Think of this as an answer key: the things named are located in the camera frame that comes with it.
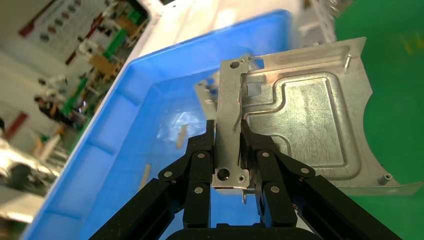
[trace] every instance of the screw head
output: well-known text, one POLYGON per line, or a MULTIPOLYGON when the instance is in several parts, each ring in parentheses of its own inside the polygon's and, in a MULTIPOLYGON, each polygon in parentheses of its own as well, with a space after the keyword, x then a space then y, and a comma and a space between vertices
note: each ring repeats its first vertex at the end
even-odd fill
POLYGON ((198 186, 194 189, 194 192, 197 193, 197 194, 201 194, 201 193, 203 193, 203 188, 198 186))
POLYGON ((302 172, 302 173, 304 173, 304 174, 308 174, 309 173, 309 169, 307 169, 307 168, 302 168, 302 169, 300 169, 300 171, 302 172))
POLYGON ((163 175, 164 175, 165 177, 169 178, 169 177, 171 177, 171 176, 172 176, 172 171, 166 171, 163 175))
POLYGON ((278 186, 272 186, 271 187, 271 192, 278 193, 279 191, 280 191, 280 188, 278 186))

